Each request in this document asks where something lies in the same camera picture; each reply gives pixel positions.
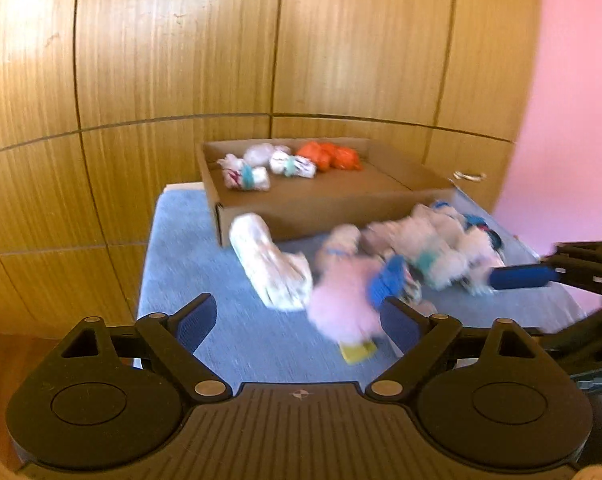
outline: yellow object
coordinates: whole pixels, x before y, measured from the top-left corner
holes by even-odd
[[[372,341],[366,341],[361,345],[354,346],[340,344],[339,349],[341,350],[341,355],[345,359],[345,362],[349,365],[354,365],[372,357],[377,351],[377,345]]]

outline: silver screw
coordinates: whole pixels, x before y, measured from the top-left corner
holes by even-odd
[[[225,384],[219,381],[201,381],[194,391],[204,397],[216,397],[225,393]]]
[[[394,397],[403,391],[403,386],[396,381],[377,381],[372,383],[371,389],[382,397]]]

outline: blue tablecloth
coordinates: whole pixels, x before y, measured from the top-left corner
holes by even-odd
[[[453,204],[463,213],[483,216],[504,240],[508,265],[535,257],[462,193]],[[324,235],[280,244],[302,251],[310,263]],[[217,300],[219,316],[195,355],[227,381],[234,391],[242,382],[308,383],[358,381],[363,387],[396,361],[387,340],[369,360],[347,365],[337,345],[325,340],[304,312],[268,310],[245,277],[234,251],[217,245],[202,190],[168,190],[158,200],[143,272],[138,316],[174,313],[201,292]],[[438,311],[467,326],[490,326],[510,317],[522,326],[554,332],[584,316],[561,286],[513,290],[475,298],[459,285],[441,292],[424,290]]]

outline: wooden wall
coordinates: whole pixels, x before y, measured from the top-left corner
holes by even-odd
[[[539,0],[0,0],[0,332],[131,322],[196,142],[383,139],[491,208]]]

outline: metal handle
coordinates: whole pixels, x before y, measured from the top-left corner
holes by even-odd
[[[470,182],[481,182],[486,179],[488,176],[485,173],[480,174],[467,174],[462,171],[455,171],[452,176],[457,180],[469,180]]]

